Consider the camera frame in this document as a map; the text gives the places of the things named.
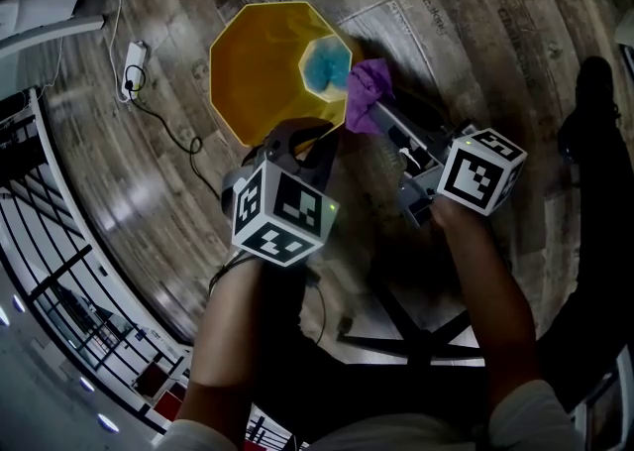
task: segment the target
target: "person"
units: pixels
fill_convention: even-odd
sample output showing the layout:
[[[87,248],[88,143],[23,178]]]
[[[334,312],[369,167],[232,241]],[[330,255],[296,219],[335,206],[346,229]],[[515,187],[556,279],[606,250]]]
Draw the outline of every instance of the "person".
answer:
[[[567,411],[627,341],[623,280],[634,173],[615,127],[611,70],[589,58],[560,150],[580,164],[579,286],[536,341],[530,307],[484,220],[443,196],[445,233],[484,368],[344,365],[298,327],[305,267],[258,259],[217,282],[196,338],[190,383],[160,451],[241,448],[252,403],[311,449],[583,449]],[[616,189],[605,206],[597,185]],[[594,312],[595,319],[588,318]],[[485,423],[484,432],[473,430]]]

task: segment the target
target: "yellow bowl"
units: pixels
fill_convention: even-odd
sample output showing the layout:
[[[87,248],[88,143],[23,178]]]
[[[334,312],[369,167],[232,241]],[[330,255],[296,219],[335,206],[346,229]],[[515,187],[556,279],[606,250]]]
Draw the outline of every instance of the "yellow bowl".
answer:
[[[342,125],[346,96],[327,102],[304,87],[299,62],[308,45],[336,36],[361,61],[357,43],[307,2],[246,5],[209,49],[210,99],[244,146],[259,145],[280,121],[314,116]]]

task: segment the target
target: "power strip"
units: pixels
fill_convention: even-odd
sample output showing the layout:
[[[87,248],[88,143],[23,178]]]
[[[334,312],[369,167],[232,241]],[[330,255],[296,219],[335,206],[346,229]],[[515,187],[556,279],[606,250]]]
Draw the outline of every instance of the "power strip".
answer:
[[[128,56],[126,56],[126,66],[123,67],[123,77],[121,79],[121,93],[127,99],[132,95],[133,99],[139,96],[137,91],[128,91],[126,88],[126,82],[132,81],[132,89],[138,90],[139,85],[143,80],[143,76],[139,68],[143,68],[143,64],[146,62],[146,53],[148,48],[142,41],[130,43],[128,46]]]

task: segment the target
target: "foot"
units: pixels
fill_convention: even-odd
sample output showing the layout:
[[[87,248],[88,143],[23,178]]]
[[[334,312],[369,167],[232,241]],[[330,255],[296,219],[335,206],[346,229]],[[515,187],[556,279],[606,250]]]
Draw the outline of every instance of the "foot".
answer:
[[[577,107],[558,134],[560,154],[578,163],[591,153],[598,135],[614,128],[618,116],[610,64],[600,56],[591,56],[577,77]]]

